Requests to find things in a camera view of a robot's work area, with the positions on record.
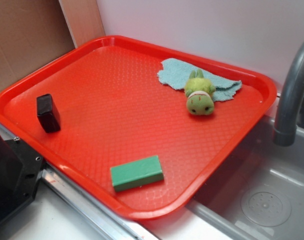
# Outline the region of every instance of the white wall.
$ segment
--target white wall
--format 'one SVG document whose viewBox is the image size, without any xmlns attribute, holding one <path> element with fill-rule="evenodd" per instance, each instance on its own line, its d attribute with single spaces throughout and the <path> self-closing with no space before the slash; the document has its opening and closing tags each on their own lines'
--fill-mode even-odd
<svg viewBox="0 0 304 240">
<path fill-rule="evenodd" d="M 304 0 L 97 0 L 123 35 L 254 70 L 278 90 L 304 41 Z"/>
</svg>

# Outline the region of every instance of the stainless steel sink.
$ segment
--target stainless steel sink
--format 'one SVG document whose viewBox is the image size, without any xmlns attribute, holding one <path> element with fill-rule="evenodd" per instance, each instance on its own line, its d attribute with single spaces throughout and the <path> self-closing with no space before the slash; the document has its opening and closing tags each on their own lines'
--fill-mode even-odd
<svg viewBox="0 0 304 240">
<path fill-rule="evenodd" d="M 234 239 L 304 240 L 304 129 L 282 147 L 272 124 L 264 117 L 188 206 Z"/>
</svg>

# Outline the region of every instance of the tray rim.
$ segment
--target tray rim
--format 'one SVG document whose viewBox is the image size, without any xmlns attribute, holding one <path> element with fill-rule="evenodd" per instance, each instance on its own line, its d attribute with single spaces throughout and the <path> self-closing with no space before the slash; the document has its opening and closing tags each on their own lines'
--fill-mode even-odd
<svg viewBox="0 0 304 240">
<path fill-rule="evenodd" d="M 260 120 L 260 118 L 265 114 L 265 112 L 268 110 L 268 108 L 274 103 L 276 96 L 277 96 L 277 89 L 273 81 L 268 78 L 267 76 L 260 74 L 258 72 L 254 72 L 251 70 L 247 70 L 241 67 L 233 66 L 230 64 L 218 62 L 215 60 L 207 59 L 200 56 L 195 56 L 192 54 L 184 53 L 181 51 L 169 49 L 166 47 L 154 45 L 151 43 L 139 41 L 136 39 L 124 37 L 124 36 L 117 36 L 117 35 L 111 35 L 111 36 L 104 36 L 99 37 L 94 40 L 91 40 L 82 46 L 66 53 L 65 55 L 59 57 L 58 59 L 50 62 L 49 64 L 45 65 L 44 67 L 38 69 L 37 71 L 31 73 L 30 75 L 22 78 L 15 84 L 7 87 L 0 93 L 0 123 L 4 125 L 6 128 L 8 128 L 11 132 L 13 132 L 15 135 L 22 138 L 24 141 L 26 141 L 30 146 L 32 146 L 36 151 L 43 154 L 44 150 L 48 150 L 47 148 L 43 147 L 36 139 L 34 139 L 29 134 L 25 133 L 22 129 L 17 127 L 11 120 L 6 118 L 4 115 L 2 115 L 2 108 L 15 96 L 23 93 L 25 90 L 29 89 L 33 85 L 41 82 L 46 77 L 54 74 L 55 72 L 60 71 L 65 66 L 71 64 L 72 62 L 78 60 L 82 56 L 88 54 L 92 50 L 95 50 L 97 48 L 101 47 L 109 47 L 109 46 L 123 46 L 123 48 L 129 48 L 131 49 L 131 46 L 134 45 L 140 45 L 143 47 L 142 53 L 147 53 L 149 51 L 157 52 L 158 54 L 162 54 L 164 57 L 164 60 L 167 58 L 177 58 L 182 61 L 189 62 L 191 64 L 194 64 L 196 66 L 202 65 L 202 64 L 210 64 L 212 66 L 216 66 L 218 69 L 221 70 L 228 70 L 234 72 L 236 75 L 237 73 L 241 73 L 242 75 L 248 75 L 253 80 L 259 80 L 259 84 L 256 81 L 252 81 L 249 84 L 249 86 L 253 86 L 255 89 L 257 89 L 264 98 L 264 101 L 259 108 L 259 110 L 252 116 L 251 120 L 248 121 L 246 124 L 244 124 L 241 127 L 241 130 L 239 130 L 224 146 L 224 151 L 220 151 L 215 158 L 220 158 L 221 161 L 219 164 L 217 164 L 217 161 L 214 163 L 213 161 L 210 161 L 209 164 L 205 169 L 203 169 L 198 176 L 196 176 L 195 180 L 191 182 L 191 184 L 186 188 L 186 190 L 173 202 L 170 204 L 150 211 L 139 211 L 130 208 L 129 206 L 123 204 L 122 202 L 115 199 L 113 196 L 111 196 L 109 193 L 107 193 L 104 189 L 99 187 L 98 185 L 94 184 L 92 181 L 87 180 L 87 186 L 84 187 L 86 191 L 88 191 L 90 194 L 92 192 L 97 192 L 99 188 L 99 194 L 92 194 L 94 197 L 96 197 L 98 200 L 102 201 L 104 204 L 106 204 L 108 207 L 112 208 L 115 212 L 122 215 L 123 217 L 130 218 L 133 220 L 146 220 L 146 219 L 155 219 L 159 218 L 161 216 L 164 216 L 166 214 L 169 214 L 170 212 L 179 209 L 183 205 L 185 205 L 188 200 L 192 197 L 192 195 L 197 191 L 197 189 L 206 181 L 206 179 L 210 176 L 208 174 L 208 171 L 206 169 L 216 169 L 218 166 L 224 161 L 224 159 L 228 156 L 228 154 L 238 145 L 238 143 L 247 135 L 247 133 L 255 126 L 255 124 Z M 19 93 L 15 94 L 13 89 L 20 88 Z M 57 158 L 56 154 L 53 152 L 48 151 L 44 157 L 46 159 L 55 159 Z M 74 169 L 71 169 L 70 167 L 65 168 L 63 171 L 63 174 L 65 174 L 67 177 L 72 179 L 77 184 L 86 181 L 86 178 L 79 172 L 77 172 Z"/>
</svg>

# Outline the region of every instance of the light blue cloth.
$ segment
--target light blue cloth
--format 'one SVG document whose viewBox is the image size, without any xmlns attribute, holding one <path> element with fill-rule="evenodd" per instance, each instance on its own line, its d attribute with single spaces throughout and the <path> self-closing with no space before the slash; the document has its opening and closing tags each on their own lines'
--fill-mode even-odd
<svg viewBox="0 0 304 240">
<path fill-rule="evenodd" d="M 159 81 L 162 84 L 171 86 L 175 90 L 183 89 L 186 81 L 189 78 L 192 70 L 197 70 L 196 67 L 190 63 L 169 58 L 162 61 L 163 70 L 157 73 Z M 236 91 L 242 87 L 242 82 L 232 81 L 221 76 L 214 75 L 209 71 L 203 70 L 204 77 L 211 80 L 216 87 L 216 91 L 213 94 L 213 101 L 227 101 L 233 99 Z"/>
</svg>

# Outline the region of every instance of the plush frog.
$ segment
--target plush frog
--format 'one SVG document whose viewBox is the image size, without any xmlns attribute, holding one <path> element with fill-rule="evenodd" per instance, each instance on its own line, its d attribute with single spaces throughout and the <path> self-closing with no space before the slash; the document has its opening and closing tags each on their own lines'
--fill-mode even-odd
<svg viewBox="0 0 304 240">
<path fill-rule="evenodd" d="M 184 90 L 187 97 L 186 107 L 191 114 L 212 114 L 214 111 L 212 96 L 216 88 L 209 79 L 204 78 L 201 69 L 191 72 Z"/>
</svg>

